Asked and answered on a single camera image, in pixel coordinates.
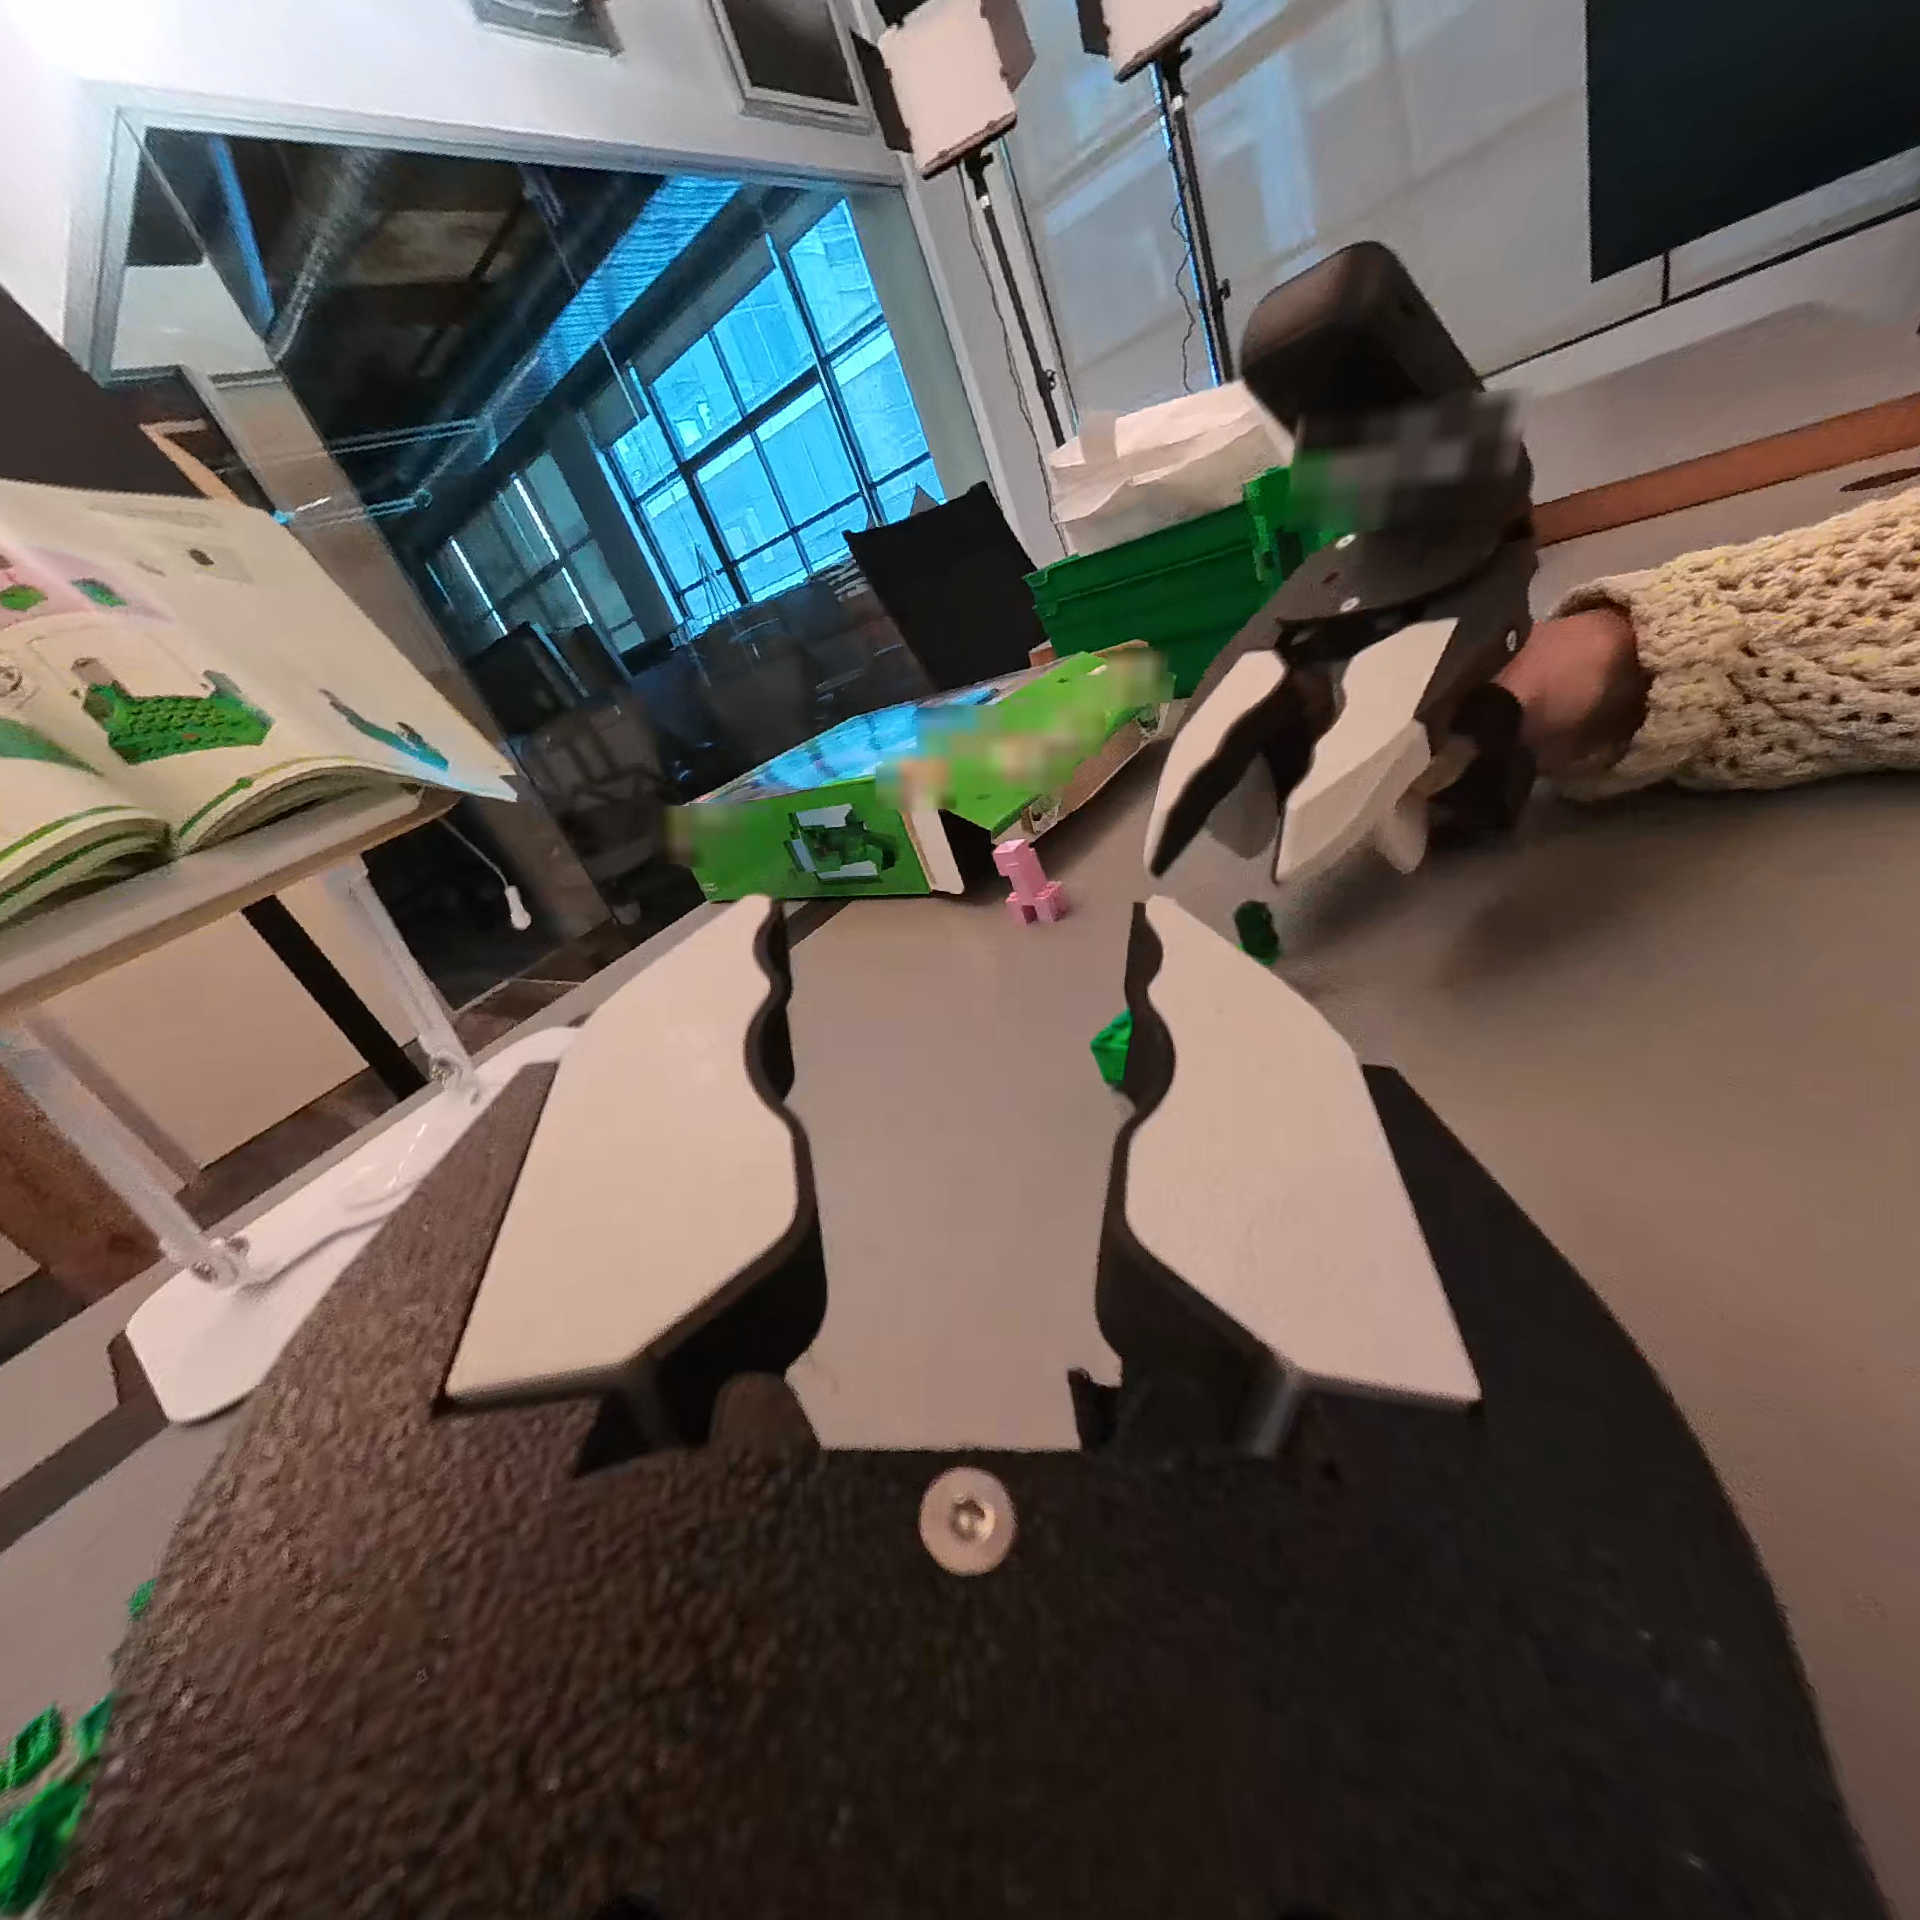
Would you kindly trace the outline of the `green lego box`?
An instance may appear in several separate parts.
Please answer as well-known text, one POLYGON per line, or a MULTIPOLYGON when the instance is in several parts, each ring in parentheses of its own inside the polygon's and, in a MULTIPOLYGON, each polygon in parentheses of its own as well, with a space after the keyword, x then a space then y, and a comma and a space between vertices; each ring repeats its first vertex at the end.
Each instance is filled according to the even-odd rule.
POLYGON ((1156 741, 1172 675, 1139 639, 870 711, 671 807, 711 902, 963 895, 1156 741))

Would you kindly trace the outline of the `crumpled white paper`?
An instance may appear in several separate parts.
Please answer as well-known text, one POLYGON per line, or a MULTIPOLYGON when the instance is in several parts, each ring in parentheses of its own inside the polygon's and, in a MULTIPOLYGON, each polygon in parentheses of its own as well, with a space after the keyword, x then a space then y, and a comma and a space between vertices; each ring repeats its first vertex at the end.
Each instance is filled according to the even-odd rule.
POLYGON ((1085 413, 1047 455, 1050 513, 1066 555, 1091 555, 1242 503, 1291 452, 1293 437, 1237 380, 1124 415, 1085 413))

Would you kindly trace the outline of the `green checkered box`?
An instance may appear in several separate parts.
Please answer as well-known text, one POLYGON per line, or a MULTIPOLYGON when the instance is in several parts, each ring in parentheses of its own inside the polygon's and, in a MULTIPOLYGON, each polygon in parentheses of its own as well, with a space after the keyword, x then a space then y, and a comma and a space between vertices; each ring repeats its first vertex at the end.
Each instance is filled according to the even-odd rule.
POLYGON ((1290 467, 1271 467, 1223 509, 1028 574, 1054 653, 1139 639, 1164 660, 1172 697, 1194 697, 1302 559, 1302 542, 1284 524, 1290 479, 1290 467))

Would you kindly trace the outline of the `large glass window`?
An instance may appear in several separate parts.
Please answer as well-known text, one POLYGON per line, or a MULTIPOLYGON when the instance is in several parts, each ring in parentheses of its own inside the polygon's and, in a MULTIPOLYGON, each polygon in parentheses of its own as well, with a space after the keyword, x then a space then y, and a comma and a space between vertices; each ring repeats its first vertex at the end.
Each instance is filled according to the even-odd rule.
POLYGON ((564 929, 700 898, 667 813, 923 686, 851 538, 942 495, 840 185, 114 129, 103 353, 511 755, 564 929))

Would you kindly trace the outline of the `white book stand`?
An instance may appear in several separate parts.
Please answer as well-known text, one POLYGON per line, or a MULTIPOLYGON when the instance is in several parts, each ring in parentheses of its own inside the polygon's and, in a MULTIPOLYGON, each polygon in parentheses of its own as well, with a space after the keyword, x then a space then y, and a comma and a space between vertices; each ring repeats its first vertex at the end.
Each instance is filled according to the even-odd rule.
POLYGON ((171 1425, 202 1425, 252 1395, 335 1277, 507 1082, 525 1065, 555 1063, 574 1039, 562 1028, 479 1065, 374 898, 364 851, 437 821, 447 804, 447 795, 420 790, 328 802, 5 929, 5 1075, 157 1243, 163 1285, 131 1315, 127 1342, 171 1425), (429 1084, 399 1106, 388 1134, 309 1175, 252 1229, 220 1236, 179 1204, 149 1149, 85 1091, 37 1009, 310 877, 371 938, 416 1022, 429 1084))

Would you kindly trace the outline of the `wall vent grille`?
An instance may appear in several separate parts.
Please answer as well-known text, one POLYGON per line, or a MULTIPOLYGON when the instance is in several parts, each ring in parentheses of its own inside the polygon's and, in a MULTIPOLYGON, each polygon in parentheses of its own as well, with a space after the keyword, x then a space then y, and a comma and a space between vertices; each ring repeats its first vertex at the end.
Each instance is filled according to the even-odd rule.
POLYGON ((620 39, 604 3, 469 3, 470 15, 492 33, 590 52, 620 54, 620 39))
POLYGON ((798 125, 870 133, 835 3, 708 3, 742 109, 798 125))

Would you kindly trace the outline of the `large dark wall screen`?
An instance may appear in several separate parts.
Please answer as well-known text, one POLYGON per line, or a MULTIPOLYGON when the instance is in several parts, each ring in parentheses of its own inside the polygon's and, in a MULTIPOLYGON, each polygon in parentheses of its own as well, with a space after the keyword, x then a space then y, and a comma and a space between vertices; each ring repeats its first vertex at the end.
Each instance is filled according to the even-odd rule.
POLYGON ((1710 290, 1916 213, 1916 3, 1588 3, 1591 282, 1800 207, 1710 290))

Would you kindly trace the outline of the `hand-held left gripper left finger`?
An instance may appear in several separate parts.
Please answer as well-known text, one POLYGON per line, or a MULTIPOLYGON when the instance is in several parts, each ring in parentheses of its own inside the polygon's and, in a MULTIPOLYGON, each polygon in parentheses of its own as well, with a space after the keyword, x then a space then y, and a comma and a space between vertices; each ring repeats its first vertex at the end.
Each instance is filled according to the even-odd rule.
POLYGON ((824 1243, 784 910, 718 910, 567 1045, 446 1371, 446 1413, 610 1410, 636 1454, 806 1454, 789 1380, 824 1243))

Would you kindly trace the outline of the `studio light panel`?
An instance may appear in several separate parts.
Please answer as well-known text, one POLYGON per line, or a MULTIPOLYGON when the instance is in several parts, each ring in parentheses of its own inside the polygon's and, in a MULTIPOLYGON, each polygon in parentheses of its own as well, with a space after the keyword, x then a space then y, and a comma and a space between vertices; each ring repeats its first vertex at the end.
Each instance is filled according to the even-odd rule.
POLYGON ((1221 12, 1219 3, 1078 3, 1085 52, 1101 59, 1116 82, 1144 74, 1151 79, 1158 125, 1172 175, 1174 223, 1184 239, 1190 301, 1216 386, 1237 378, 1228 316, 1229 282, 1216 262, 1194 134, 1194 93, 1187 77, 1194 37, 1221 12))
POLYGON ((944 175, 963 182, 998 321, 1021 350, 1047 439, 1061 447, 1061 381, 1039 345, 991 179, 1035 61, 1023 14, 1018 3, 890 3, 870 4, 870 14, 878 35, 853 29, 851 45, 879 138, 925 185, 944 175))

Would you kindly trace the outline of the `black chair back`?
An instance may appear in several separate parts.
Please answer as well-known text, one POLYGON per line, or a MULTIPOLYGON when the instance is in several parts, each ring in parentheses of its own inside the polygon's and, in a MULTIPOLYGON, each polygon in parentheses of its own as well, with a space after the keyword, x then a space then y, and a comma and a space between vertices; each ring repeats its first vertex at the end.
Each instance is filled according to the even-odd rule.
POLYGON ((848 553, 936 691, 1026 673, 1047 639, 1028 586, 1035 565, 986 482, 851 531, 848 553))

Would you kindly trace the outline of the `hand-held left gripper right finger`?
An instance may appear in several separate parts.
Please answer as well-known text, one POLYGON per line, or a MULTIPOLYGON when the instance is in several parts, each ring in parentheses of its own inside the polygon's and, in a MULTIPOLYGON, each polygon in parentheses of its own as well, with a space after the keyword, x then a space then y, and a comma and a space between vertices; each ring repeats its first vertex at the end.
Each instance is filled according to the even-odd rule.
POLYGON ((1480 1380, 1354 1047, 1172 901, 1133 908, 1098 1246, 1098 1444, 1275 1455, 1312 1396, 1470 1410, 1480 1380))

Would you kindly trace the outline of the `person's right hand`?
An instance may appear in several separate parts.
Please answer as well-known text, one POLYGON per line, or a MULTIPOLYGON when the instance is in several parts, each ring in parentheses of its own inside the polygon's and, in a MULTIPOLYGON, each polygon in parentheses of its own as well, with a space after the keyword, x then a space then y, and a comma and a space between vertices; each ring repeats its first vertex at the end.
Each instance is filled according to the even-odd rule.
POLYGON ((1646 717, 1648 675, 1619 607, 1538 621, 1495 684, 1519 708, 1538 778, 1552 781, 1611 769, 1646 717))

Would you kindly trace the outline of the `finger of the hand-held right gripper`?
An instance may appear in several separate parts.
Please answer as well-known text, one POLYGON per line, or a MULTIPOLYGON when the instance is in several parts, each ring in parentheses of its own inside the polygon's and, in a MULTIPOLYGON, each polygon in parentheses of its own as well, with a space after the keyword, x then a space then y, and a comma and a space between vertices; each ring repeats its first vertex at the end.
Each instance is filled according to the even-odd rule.
POLYGON ((1189 708, 1147 812, 1142 868, 1166 877, 1211 834, 1238 857, 1274 855, 1293 789, 1293 686, 1279 653, 1245 653, 1189 708))
POLYGON ((1429 802, 1419 783, 1432 745, 1418 706, 1451 637, 1451 617, 1427 620, 1347 662, 1334 722, 1284 804, 1275 884, 1307 882, 1366 849, 1397 873, 1423 865, 1429 802))

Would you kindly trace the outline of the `pile of green lego bricks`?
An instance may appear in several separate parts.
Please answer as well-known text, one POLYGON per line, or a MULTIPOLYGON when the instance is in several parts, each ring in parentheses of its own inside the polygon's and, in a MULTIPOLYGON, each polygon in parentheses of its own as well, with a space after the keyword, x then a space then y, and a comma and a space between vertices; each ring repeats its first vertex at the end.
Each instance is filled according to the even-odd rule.
POLYGON ((77 1716, 51 1703, 2 1747, 2 1916, 31 1914, 58 1882, 103 1767, 116 1691, 77 1716))

